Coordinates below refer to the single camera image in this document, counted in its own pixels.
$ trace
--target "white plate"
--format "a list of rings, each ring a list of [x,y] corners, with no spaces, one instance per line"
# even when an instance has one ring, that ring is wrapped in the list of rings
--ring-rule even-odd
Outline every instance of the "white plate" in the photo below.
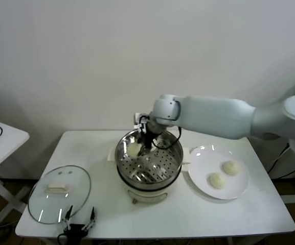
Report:
[[[241,166],[241,172],[230,176],[222,170],[226,161],[236,161]],[[248,186],[248,172],[244,162],[230,150],[216,145],[202,145],[191,153],[191,163],[188,164],[189,176],[195,185],[206,194],[218,199],[235,199],[242,195]],[[222,173],[225,178],[225,187],[215,189],[208,182],[212,173]]]

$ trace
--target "stainless steel steamer basket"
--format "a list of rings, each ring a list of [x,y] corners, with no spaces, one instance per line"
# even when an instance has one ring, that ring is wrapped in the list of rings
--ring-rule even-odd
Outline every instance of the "stainless steel steamer basket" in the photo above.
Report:
[[[126,134],[118,143],[115,160],[122,180],[130,187],[141,191],[157,191],[166,188],[178,177],[183,161],[183,148],[179,141],[166,150],[154,148],[141,157],[129,157],[127,147],[137,143],[138,130]],[[176,137],[168,131],[162,133],[155,144],[166,148],[175,142]]]

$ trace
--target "small white table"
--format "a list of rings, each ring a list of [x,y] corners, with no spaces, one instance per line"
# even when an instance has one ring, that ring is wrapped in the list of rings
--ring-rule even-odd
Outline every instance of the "small white table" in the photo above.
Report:
[[[96,225],[88,238],[231,237],[295,230],[293,219],[246,138],[227,140],[183,131],[180,139],[184,147],[214,144],[238,154],[250,174],[248,189],[241,197],[231,201],[211,198],[194,186],[187,173],[180,173],[175,189],[165,200],[156,204],[132,204],[115,163],[107,162],[109,149],[127,132],[66,132],[43,173],[64,165],[81,166],[89,172],[90,196],[71,218],[71,223],[86,223],[92,206],[95,207]],[[26,208],[15,231],[24,237],[55,238],[62,233],[62,225],[40,224]]]
[[[0,127],[3,129],[3,134],[0,136],[1,164],[7,157],[9,157],[29,139],[29,134],[2,123],[0,123]],[[24,211],[26,205],[21,202],[20,199],[23,198],[29,191],[30,188],[24,187],[14,197],[0,181],[0,195],[9,202],[9,204],[0,212],[0,222],[3,221],[12,209],[16,209],[21,213]]]

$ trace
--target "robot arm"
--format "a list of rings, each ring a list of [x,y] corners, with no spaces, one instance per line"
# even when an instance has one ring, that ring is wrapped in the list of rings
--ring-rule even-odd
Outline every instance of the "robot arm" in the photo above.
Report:
[[[165,94],[154,103],[146,125],[147,135],[155,138],[171,126],[228,139],[276,135],[288,138],[295,151],[295,96],[283,103],[256,108],[235,99]]]

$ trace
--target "glass pot lid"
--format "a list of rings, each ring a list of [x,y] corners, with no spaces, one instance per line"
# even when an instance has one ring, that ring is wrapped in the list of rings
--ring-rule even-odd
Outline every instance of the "glass pot lid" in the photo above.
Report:
[[[56,168],[34,186],[28,201],[31,216],[44,224],[57,224],[73,205],[71,216],[76,214],[88,199],[90,176],[78,166]]]

